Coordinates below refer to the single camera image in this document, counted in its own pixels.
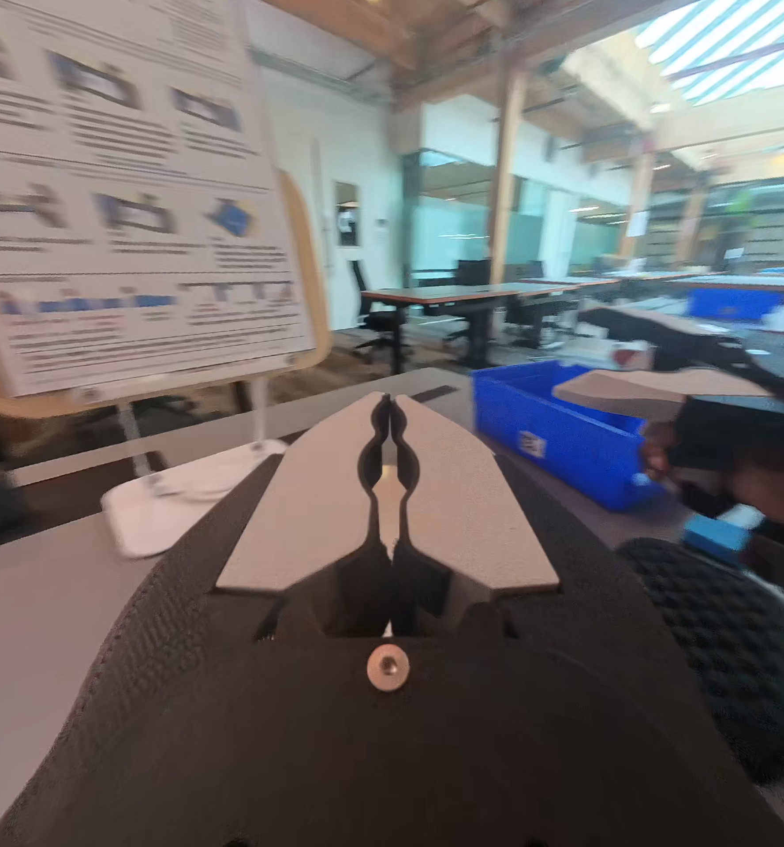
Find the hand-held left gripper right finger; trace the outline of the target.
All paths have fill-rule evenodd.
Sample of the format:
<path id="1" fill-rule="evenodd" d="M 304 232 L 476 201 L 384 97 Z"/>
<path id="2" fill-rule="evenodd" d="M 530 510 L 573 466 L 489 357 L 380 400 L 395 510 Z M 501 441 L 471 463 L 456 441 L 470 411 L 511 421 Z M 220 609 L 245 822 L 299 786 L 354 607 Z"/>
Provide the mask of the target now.
<path id="1" fill-rule="evenodd" d="M 487 592 L 554 592 L 560 579 L 496 456 L 411 397 L 392 406 L 399 541 Z"/>

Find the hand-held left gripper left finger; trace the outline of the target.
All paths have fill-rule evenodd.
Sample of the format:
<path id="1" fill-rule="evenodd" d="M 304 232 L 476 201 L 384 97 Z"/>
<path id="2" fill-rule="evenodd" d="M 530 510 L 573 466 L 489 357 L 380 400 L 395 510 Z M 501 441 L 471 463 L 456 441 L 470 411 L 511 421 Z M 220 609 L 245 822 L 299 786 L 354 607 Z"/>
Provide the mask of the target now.
<path id="1" fill-rule="evenodd" d="M 373 392 L 323 419 L 281 456 L 216 586 L 292 592 L 340 571 L 345 590 L 389 570 L 373 490 L 383 469 L 391 398 Z"/>

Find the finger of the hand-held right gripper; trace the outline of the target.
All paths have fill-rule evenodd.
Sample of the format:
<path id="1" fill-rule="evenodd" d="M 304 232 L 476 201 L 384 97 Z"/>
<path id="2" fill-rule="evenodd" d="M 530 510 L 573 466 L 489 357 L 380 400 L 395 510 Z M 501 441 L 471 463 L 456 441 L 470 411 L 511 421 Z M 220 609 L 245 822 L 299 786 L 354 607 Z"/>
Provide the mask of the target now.
<path id="1" fill-rule="evenodd" d="M 746 350 L 739 338 L 689 319 L 631 307 L 596 306 L 579 312 L 578 321 L 605 330 L 609 340 L 644 344 L 648 362 L 627 369 L 672 373 L 689 367 L 746 365 Z"/>
<path id="2" fill-rule="evenodd" d="M 672 421 L 687 400 L 763 400 L 772 395 L 746 379 L 707 367 L 676 372 L 595 369 L 553 388 L 553 397 L 579 407 L 651 422 Z"/>

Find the blue plastic bin white tag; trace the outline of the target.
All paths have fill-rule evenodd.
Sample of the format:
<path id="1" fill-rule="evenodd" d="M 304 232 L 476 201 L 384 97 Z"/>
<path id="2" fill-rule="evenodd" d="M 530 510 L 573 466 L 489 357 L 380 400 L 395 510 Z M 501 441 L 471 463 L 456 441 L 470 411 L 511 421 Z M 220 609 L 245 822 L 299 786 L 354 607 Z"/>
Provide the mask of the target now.
<path id="1" fill-rule="evenodd" d="M 588 368 L 547 360 L 470 373 L 477 431 L 611 512 L 656 500 L 664 487 L 640 469 L 640 418 L 553 395 Z"/>

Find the small white whiteboard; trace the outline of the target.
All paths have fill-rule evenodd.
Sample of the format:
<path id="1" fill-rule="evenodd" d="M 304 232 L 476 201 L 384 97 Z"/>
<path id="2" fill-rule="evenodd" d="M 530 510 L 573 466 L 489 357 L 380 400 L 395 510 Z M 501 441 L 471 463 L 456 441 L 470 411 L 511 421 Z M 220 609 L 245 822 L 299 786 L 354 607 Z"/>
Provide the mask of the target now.
<path id="1" fill-rule="evenodd" d="M 379 536 L 387 554 L 392 557 L 399 539 L 400 505 L 406 494 L 406 489 L 398 479 L 396 465 L 383 465 L 373 492 L 377 500 Z"/>

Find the blue whiteboard eraser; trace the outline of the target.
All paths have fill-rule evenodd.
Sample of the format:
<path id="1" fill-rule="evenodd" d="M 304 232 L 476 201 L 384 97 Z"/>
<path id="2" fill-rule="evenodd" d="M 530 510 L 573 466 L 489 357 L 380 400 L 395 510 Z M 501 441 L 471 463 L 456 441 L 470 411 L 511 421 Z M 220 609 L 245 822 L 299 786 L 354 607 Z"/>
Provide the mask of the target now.
<path id="1" fill-rule="evenodd" d="M 743 552 L 764 516 L 751 506 L 737 505 L 717 517 L 695 514 L 683 527 L 688 549 L 726 566 L 742 569 Z"/>

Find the person's right hand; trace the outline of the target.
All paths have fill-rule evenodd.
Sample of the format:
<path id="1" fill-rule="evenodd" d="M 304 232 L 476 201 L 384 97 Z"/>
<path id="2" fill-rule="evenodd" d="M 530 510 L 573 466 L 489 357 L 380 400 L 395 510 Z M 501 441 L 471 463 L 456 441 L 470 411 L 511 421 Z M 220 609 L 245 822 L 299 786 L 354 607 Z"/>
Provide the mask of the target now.
<path id="1" fill-rule="evenodd" d="M 677 468 L 668 450 L 675 444 L 672 423 L 647 424 L 642 431 L 640 457 L 643 471 L 670 491 L 694 495 L 725 496 L 736 504 L 751 506 L 769 521 L 784 527 L 784 459 L 760 462 L 742 458 L 726 471 Z"/>

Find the wood-edged office desk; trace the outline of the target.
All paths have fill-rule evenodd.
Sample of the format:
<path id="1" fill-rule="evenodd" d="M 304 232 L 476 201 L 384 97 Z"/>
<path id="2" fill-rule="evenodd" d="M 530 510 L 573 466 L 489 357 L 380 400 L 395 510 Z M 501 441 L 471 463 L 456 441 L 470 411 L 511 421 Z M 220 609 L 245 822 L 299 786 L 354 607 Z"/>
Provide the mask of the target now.
<path id="1" fill-rule="evenodd" d="M 402 315 L 410 307 L 458 308 L 468 320 L 468 348 L 463 364 L 474 370 L 489 367 L 488 349 L 492 315 L 497 306 L 511 298 L 533 298 L 541 301 L 546 296 L 563 296 L 574 292 L 591 291 L 601 286 L 615 285 L 619 280 L 610 278 L 566 278 L 556 282 L 509 283 L 500 285 L 433 285 L 419 288 L 392 288 L 360 292 L 360 304 L 380 303 L 390 306 L 396 313 L 391 326 L 391 372 L 401 375 L 405 370 L 405 353 L 401 329 Z"/>

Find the black office chair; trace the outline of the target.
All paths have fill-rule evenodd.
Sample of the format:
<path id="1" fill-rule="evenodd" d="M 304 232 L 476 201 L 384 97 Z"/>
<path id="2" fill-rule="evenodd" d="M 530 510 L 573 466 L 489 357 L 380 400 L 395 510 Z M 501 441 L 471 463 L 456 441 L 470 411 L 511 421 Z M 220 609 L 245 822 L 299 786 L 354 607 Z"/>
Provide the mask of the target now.
<path id="1" fill-rule="evenodd" d="M 404 369 L 404 345 L 402 327 L 405 324 L 405 313 L 394 308 L 374 310 L 373 301 L 367 297 L 369 291 L 364 280 L 362 264 L 359 260 L 349 261 L 351 275 L 358 291 L 357 327 L 368 330 L 373 337 L 357 344 L 351 354 L 367 362 L 380 351 L 390 354 L 391 373 L 398 375 Z"/>

